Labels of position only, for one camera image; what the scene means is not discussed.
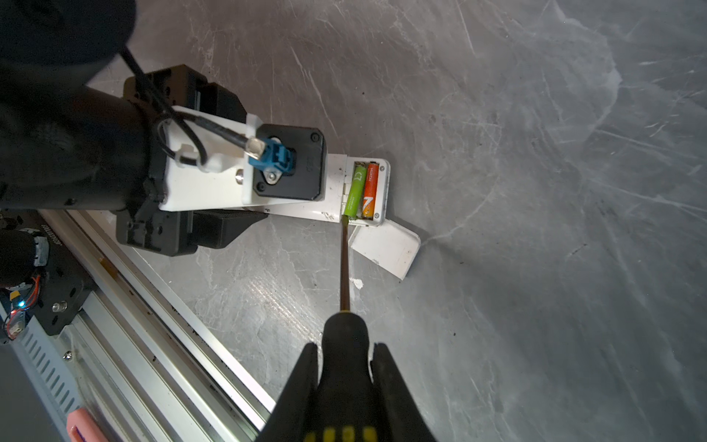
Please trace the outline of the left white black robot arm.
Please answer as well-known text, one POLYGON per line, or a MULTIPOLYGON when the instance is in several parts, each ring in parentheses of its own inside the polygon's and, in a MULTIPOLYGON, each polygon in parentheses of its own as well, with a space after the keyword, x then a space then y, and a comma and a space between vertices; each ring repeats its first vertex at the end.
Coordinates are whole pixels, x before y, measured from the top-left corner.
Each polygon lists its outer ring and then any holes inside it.
POLYGON ((1 5, 1 206, 108 210, 119 243, 165 256, 230 245, 263 215, 164 212, 180 117, 129 52, 133 1, 1 5))

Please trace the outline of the white remote control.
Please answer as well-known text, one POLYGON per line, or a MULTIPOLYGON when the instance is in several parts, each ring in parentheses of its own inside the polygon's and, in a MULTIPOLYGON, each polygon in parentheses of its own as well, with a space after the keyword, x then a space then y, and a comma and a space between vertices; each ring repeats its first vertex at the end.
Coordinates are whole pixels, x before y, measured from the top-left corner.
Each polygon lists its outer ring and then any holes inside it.
POLYGON ((386 220, 388 207, 388 189, 390 189, 390 162, 384 158, 348 157, 328 154, 326 164, 326 182, 323 197, 318 201, 303 202, 287 200, 285 203, 254 206, 252 210, 268 215, 302 218, 334 224, 341 222, 342 214, 348 201, 348 194, 354 176, 355 163, 375 162, 379 165, 377 193, 374 199, 372 219, 352 219, 354 226, 376 227, 386 220))

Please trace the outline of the white battery cover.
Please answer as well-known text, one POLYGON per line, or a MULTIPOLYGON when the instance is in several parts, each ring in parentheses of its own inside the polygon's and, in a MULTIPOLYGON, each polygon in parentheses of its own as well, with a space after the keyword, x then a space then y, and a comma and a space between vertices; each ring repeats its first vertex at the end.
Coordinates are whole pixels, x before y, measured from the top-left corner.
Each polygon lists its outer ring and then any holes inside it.
POLYGON ((415 232, 392 220, 375 227, 357 226, 349 238, 352 250, 399 280, 410 271, 421 243, 415 232))

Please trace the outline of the green AA battery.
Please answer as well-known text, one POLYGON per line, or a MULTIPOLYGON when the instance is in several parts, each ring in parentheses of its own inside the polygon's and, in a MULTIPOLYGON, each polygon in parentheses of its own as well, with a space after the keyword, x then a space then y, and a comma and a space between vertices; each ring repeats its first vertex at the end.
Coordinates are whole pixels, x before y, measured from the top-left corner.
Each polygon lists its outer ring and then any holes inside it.
POLYGON ((366 163, 355 162, 350 190, 348 193, 344 215, 349 219, 356 219, 359 206, 363 199, 366 185, 367 165, 366 163))

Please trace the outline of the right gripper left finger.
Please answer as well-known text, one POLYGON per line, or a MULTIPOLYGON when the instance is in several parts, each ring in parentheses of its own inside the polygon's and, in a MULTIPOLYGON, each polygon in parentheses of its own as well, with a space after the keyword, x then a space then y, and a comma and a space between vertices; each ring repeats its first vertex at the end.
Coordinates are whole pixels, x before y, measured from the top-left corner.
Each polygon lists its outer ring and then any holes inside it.
POLYGON ((318 382, 318 346, 306 344, 257 442, 303 441, 318 382))

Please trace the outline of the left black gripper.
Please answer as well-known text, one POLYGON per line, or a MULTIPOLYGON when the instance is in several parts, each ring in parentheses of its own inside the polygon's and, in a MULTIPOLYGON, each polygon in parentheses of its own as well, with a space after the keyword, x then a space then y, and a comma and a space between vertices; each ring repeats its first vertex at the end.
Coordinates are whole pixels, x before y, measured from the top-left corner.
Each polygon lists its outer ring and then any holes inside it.
MULTIPOLYGON (((246 110, 236 94, 210 83, 184 64, 153 71, 147 77, 172 105, 246 122, 246 110)), ((181 256, 196 252, 198 247, 224 249, 252 225, 267 219, 265 213, 240 210, 161 211, 158 204, 167 196, 169 159, 154 136, 158 107, 132 77, 125 81, 123 97, 147 110, 150 161, 143 183, 145 199, 117 214, 119 243, 165 256, 181 256)))

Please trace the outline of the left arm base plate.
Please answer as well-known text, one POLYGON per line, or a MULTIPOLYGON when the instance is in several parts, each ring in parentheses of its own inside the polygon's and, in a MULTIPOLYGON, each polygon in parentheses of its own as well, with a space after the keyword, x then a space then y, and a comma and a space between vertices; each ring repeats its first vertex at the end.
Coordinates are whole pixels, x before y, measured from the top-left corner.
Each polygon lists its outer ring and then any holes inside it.
MULTIPOLYGON (((1 231, 1 290, 38 285, 40 296, 29 310, 47 335, 59 334, 77 316, 96 284, 71 250, 46 225, 1 231)), ((1 333, 5 310, 1 307, 1 333)))

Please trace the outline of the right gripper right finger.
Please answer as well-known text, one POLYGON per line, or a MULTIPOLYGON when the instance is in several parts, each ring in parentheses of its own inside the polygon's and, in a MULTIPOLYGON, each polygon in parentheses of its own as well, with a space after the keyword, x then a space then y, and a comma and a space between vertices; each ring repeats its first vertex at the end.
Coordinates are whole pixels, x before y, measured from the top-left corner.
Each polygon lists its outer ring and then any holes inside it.
POLYGON ((436 441, 386 344, 374 344, 373 383, 379 396, 384 441, 436 441))

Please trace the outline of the black yellow screwdriver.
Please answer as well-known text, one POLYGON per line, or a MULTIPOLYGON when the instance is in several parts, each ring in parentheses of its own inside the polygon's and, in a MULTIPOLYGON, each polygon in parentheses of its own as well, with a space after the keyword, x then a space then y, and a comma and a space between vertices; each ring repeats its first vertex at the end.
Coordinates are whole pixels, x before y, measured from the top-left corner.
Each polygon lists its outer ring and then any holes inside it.
POLYGON ((323 366, 307 418, 306 441, 384 441, 385 420, 373 383, 365 321, 351 309, 349 217, 342 217, 340 309, 325 322, 323 366))

